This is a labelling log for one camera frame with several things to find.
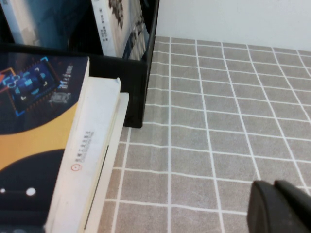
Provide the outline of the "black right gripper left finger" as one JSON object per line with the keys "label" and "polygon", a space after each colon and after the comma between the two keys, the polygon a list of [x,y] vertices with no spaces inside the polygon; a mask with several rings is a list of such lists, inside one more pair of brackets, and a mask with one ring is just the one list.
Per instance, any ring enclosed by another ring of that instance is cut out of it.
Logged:
{"label": "black right gripper left finger", "polygon": [[274,184],[254,181],[247,225],[250,233],[309,233],[311,214],[297,214]]}

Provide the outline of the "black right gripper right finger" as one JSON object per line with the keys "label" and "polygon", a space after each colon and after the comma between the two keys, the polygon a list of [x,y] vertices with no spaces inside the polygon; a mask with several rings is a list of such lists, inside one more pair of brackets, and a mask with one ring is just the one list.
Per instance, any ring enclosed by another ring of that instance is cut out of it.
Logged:
{"label": "black right gripper right finger", "polygon": [[311,213],[311,197],[308,194],[285,180],[276,180],[274,186],[297,214]]}

